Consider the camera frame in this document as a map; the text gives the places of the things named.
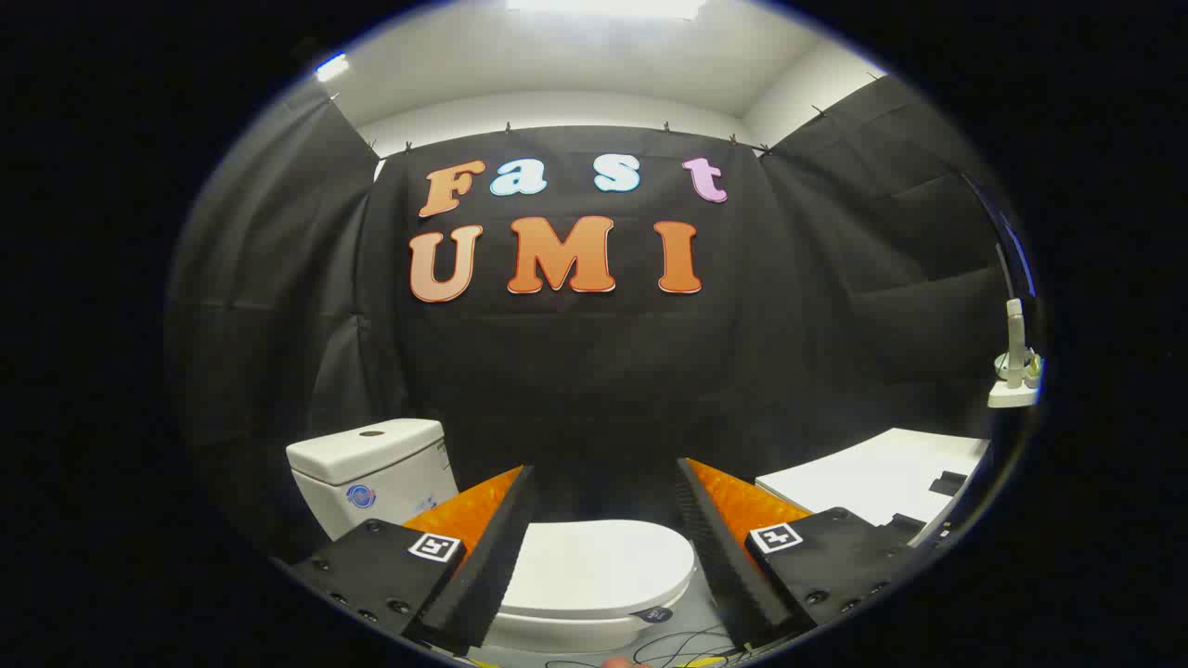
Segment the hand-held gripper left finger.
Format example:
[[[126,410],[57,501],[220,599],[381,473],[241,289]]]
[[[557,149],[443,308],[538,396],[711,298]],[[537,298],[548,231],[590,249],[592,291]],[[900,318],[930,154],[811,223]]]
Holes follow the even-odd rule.
[[[416,519],[362,519],[290,576],[375,634],[465,656],[497,619],[536,508],[536,471],[522,465]]]

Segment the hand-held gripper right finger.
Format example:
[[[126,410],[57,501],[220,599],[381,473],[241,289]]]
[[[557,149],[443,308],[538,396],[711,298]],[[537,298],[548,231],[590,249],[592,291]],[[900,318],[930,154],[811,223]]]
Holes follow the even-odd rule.
[[[676,461],[676,505],[738,648],[794,638],[857,612],[915,561],[909,529],[848,508],[809,512],[695,459]]]

